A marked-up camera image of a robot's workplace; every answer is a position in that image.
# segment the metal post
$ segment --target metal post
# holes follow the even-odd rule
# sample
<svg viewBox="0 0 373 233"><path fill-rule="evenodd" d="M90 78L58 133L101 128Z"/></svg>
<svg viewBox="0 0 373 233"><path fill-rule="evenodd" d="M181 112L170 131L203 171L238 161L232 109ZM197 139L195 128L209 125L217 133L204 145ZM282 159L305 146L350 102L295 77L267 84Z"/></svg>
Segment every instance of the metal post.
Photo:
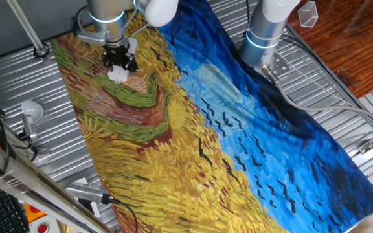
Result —
<svg viewBox="0 0 373 233"><path fill-rule="evenodd" d="M30 24L30 21L25 16L23 9L18 4L17 0L6 0L6 1L11 6L12 11L17 16L17 18L18 18L19 22L21 23L21 25L23 25L23 28L24 28L25 32L27 33L27 35L31 39L32 44L37 49L37 53L39 55L46 54L47 50L49 48L45 47L43 45L43 43L40 41L40 39L38 38L36 32L32 28L32 26Z"/></svg>
<svg viewBox="0 0 373 233"><path fill-rule="evenodd" d="M3 171L6 160L6 153L0 148L0 171ZM16 158L8 158L6 173L0 176L0 189L80 232L112 233L105 224L21 154L17 154Z"/></svg>

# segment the van gogh painting print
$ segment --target van gogh painting print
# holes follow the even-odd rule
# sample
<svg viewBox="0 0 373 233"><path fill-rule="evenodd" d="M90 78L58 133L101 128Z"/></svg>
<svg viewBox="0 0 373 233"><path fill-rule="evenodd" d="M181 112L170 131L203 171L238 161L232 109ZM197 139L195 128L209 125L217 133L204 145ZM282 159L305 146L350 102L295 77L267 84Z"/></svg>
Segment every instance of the van gogh painting print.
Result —
<svg viewBox="0 0 373 233"><path fill-rule="evenodd" d="M126 36L145 24L137 14ZM366 177L240 65L205 0L181 0L170 24L135 38L141 69L122 83L102 47L72 34L51 45L98 174L139 232L344 232L373 213Z"/></svg>

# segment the transparent container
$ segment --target transparent container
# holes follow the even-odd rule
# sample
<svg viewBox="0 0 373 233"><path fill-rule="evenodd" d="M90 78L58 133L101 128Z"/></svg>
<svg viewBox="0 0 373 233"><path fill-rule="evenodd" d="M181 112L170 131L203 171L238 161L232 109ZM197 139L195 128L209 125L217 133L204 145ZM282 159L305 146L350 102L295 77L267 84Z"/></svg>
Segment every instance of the transparent container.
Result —
<svg viewBox="0 0 373 233"><path fill-rule="evenodd" d="M299 22L302 27L313 27L317 18L319 18L314 1L308 1L297 12L299 13Z"/></svg>

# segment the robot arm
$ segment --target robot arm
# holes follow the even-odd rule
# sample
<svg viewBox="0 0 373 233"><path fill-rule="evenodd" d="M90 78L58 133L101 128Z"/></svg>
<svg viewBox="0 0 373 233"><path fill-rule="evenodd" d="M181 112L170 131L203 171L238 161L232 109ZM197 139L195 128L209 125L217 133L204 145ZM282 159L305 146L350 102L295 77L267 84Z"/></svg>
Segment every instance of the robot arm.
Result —
<svg viewBox="0 0 373 233"><path fill-rule="evenodd" d="M264 65L272 66L274 53L291 11L300 0L260 0L251 15L240 49L243 61L262 74Z"/></svg>
<svg viewBox="0 0 373 233"><path fill-rule="evenodd" d="M147 22L161 27L174 18L178 0L87 0L97 32L78 31L80 40L97 45L117 47L126 29L124 11L136 9Z"/></svg>
<svg viewBox="0 0 373 233"><path fill-rule="evenodd" d="M279 23L290 16L300 0L263 0L263 15L272 22Z"/></svg>
<svg viewBox="0 0 373 233"><path fill-rule="evenodd" d="M126 22L124 11L135 9L150 25L160 27L174 18L178 0L87 0L87 5L96 32L78 29L75 32L77 38L103 46L103 64L109 67L111 72L115 67L137 72L139 68L133 55L137 42L136 39L124 37L129 23ZM78 15L74 20L80 23Z"/></svg>

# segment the wooden floor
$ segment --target wooden floor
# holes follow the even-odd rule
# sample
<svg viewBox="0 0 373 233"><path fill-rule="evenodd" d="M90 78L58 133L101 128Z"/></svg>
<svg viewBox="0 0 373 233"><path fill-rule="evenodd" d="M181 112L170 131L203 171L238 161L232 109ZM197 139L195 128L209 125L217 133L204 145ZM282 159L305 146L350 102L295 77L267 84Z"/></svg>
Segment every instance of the wooden floor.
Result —
<svg viewBox="0 0 373 233"><path fill-rule="evenodd" d="M289 24L356 97L373 91L373 0L316 0L313 28L299 25L297 10Z"/></svg>

